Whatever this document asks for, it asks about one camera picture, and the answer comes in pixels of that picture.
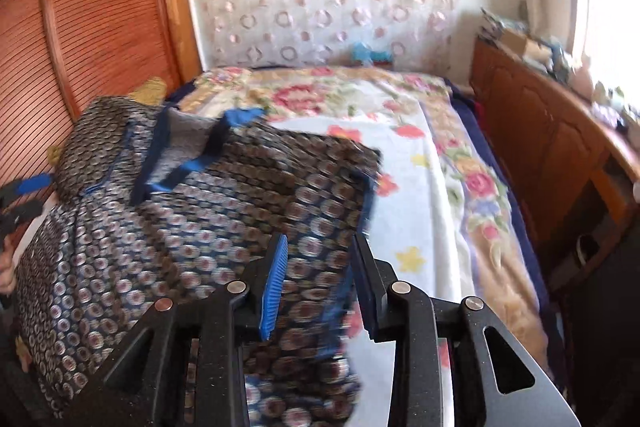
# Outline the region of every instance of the yellow pillow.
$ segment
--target yellow pillow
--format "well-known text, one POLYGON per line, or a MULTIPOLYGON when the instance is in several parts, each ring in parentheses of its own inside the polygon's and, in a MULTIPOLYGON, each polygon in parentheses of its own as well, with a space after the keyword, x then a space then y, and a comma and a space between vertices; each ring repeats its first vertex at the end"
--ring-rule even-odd
POLYGON ((159 76, 152 76, 142 86, 127 95, 127 98, 145 105, 160 105, 165 97, 166 84, 159 76))

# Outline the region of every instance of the dark patterned garment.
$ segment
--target dark patterned garment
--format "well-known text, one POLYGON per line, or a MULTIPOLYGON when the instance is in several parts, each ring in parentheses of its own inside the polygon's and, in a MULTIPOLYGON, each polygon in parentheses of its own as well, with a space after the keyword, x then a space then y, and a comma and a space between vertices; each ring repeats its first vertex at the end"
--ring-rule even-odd
MULTIPOLYGON (((278 231, 289 241, 289 265, 271 340, 246 349, 251 423, 342 425, 358 390, 342 348, 352 298, 348 246, 368 212, 378 153, 258 120, 232 128, 202 172, 133 205, 141 182, 153 187, 197 156, 212 129, 210 120, 164 111, 166 131, 156 125, 160 108, 102 98, 65 146, 60 204, 17 268, 22 336, 41 388, 63 411, 156 299, 207 297, 278 231), (164 132, 167 147, 145 172, 164 132)), ((188 381, 196 372, 190 364, 188 381)), ((188 391, 187 421, 192 400, 188 391)))

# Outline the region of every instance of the yellow star print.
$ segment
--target yellow star print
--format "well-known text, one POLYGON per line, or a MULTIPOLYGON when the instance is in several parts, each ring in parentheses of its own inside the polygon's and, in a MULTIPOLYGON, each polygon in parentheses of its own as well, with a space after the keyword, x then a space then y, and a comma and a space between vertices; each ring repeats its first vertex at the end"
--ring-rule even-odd
POLYGON ((417 247, 409 247, 403 252, 396 252, 401 272, 419 273, 425 263, 417 247))
POLYGON ((431 167, 429 160, 424 156, 424 154, 414 154, 411 156, 411 163, 416 167, 431 167))

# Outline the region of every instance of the silver screw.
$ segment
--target silver screw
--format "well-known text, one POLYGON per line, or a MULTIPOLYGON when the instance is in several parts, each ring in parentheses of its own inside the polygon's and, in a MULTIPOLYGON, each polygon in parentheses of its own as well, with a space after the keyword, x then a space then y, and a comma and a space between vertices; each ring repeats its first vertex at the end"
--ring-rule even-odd
POLYGON ((162 297, 156 301, 156 304, 154 304, 156 310, 159 312, 167 312, 173 305, 174 302, 169 297, 162 297))
POLYGON ((467 297, 465 299, 465 306, 470 310, 477 312, 484 308, 484 302, 479 297, 467 297))
POLYGON ((229 293, 242 293, 246 289, 246 284, 242 281, 231 281, 226 285, 226 291, 229 293))
POLYGON ((391 285, 391 289, 396 293, 405 294, 411 291, 411 285, 404 281, 396 281, 391 285))

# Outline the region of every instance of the louvered closet door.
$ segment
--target louvered closet door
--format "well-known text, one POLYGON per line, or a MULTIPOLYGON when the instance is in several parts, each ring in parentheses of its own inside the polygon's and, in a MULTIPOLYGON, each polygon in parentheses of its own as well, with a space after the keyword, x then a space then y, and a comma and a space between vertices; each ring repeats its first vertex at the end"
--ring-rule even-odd
POLYGON ((49 171, 47 147, 63 142, 71 126, 39 0, 0 0, 0 185, 49 171))
POLYGON ((52 37, 80 110, 96 96, 125 94, 150 76, 177 87, 162 39, 158 0, 48 0, 52 37))

